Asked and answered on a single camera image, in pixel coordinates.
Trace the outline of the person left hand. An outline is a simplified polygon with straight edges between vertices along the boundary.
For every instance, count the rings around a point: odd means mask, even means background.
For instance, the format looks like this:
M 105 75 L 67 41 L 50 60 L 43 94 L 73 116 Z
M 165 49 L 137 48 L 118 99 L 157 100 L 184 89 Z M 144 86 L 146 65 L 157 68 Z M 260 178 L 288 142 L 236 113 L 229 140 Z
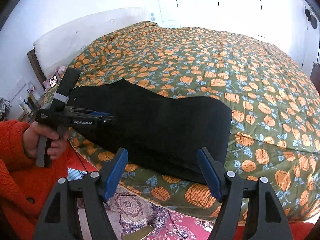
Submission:
M 69 131 L 59 135 L 56 130 L 33 122 L 23 133 L 22 145 L 28 158 L 36 159 L 39 153 L 44 153 L 46 143 L 50 141 L 47 154 L 51 160 L 59 159 L 67 148 Z

